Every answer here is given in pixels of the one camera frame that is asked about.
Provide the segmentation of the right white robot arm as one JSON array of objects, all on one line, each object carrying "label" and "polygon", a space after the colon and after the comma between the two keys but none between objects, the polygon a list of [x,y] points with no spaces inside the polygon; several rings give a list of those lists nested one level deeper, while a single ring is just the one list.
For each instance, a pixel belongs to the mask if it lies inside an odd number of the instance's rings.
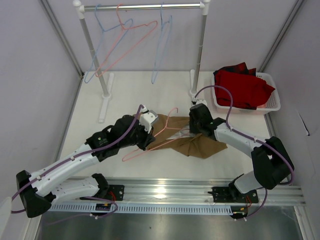
[{"label": "right white robot arm", "polygon": [[253,171],[235,178],[228,189],[228,196],[234,202],[241,201],[252,190],[272,190],[283,185],[288,176],[294,176],[295,167],[282,141],[275,136],[259,139],[240,132],[226,119],[212,118],[203,103],[189,109],[189,127],[191,133],[230,145],[251,158]]}]

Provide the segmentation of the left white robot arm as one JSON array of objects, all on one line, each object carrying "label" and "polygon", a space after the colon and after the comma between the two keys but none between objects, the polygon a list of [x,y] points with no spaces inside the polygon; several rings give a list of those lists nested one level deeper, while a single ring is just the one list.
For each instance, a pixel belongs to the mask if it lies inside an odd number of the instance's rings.
[{"label": "left white robot arm", "polygon": [[137,146],[145,150],[155,141],[153,125],[157,120],[158,115],[151,111],[138,117],[124,115],[115,124],[95,132],[67,157],[32,173],[26,170],[17,173],[17,196],[21,199],[27,217],[38,217],[55,204],[77,198],[105,199],[109,193],[109,184],[100,173],[84,180],[66,180],[117,155],[120,149]]}]

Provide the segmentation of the tan brown skirt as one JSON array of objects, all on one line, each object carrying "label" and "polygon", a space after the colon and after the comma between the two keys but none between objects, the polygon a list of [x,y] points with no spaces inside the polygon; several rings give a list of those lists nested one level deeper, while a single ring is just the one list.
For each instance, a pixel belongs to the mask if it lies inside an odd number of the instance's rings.
[{"label": "tan brown skirt", "polygon": [[187,157],[207,159],[225,149],[227,149],[227,145],[225,143],[214,141],[199,133],[195,135],[194,139],[192,139],[188,145],[181,145],[180,148],[172,150]]}]

